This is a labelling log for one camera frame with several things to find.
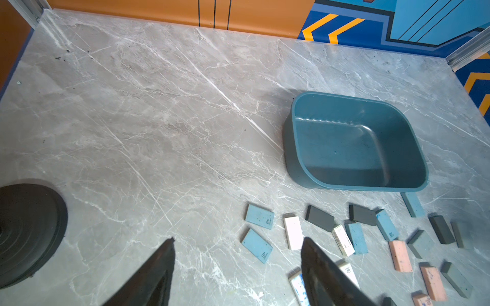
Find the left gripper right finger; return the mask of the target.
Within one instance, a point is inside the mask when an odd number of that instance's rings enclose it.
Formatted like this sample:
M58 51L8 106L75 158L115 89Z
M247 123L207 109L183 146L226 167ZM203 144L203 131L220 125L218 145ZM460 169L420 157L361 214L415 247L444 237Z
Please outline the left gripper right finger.
M310 305L374 305L310 238L303 240L301 270Z

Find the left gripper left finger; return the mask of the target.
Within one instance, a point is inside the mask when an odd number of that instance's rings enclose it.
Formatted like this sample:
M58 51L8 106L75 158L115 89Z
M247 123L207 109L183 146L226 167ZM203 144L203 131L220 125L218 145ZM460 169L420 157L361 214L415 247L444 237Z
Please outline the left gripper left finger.
M174 238L169 238L105 305L168 305L176 260Z

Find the black eraser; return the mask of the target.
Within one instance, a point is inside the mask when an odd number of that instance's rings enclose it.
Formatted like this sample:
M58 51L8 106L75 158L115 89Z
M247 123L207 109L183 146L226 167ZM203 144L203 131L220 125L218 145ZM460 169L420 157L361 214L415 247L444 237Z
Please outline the black eraser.
M433 215L429 217L429 221L436 233L441 244L452 244L456 240L442 215Z

